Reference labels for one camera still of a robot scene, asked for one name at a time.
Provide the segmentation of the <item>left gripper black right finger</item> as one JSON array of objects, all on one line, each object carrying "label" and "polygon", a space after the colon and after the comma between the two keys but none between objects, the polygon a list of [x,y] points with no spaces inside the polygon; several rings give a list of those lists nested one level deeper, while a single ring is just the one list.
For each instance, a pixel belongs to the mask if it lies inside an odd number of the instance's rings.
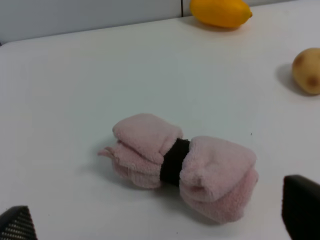
[{"label": "left gripper black right finger", "polygon": [[285,176],[281,216],[292,240],[318,240],[320,185],[301,175]]}]

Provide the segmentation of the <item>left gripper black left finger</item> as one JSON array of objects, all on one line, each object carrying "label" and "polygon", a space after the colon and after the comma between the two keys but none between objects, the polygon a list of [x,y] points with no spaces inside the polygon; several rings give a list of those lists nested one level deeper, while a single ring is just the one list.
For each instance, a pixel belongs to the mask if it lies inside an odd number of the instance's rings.
[{"label": "left gripper black left finger", "polygon": [[37,240],[28,206],[13,206],[0,215],[0,240]]}]

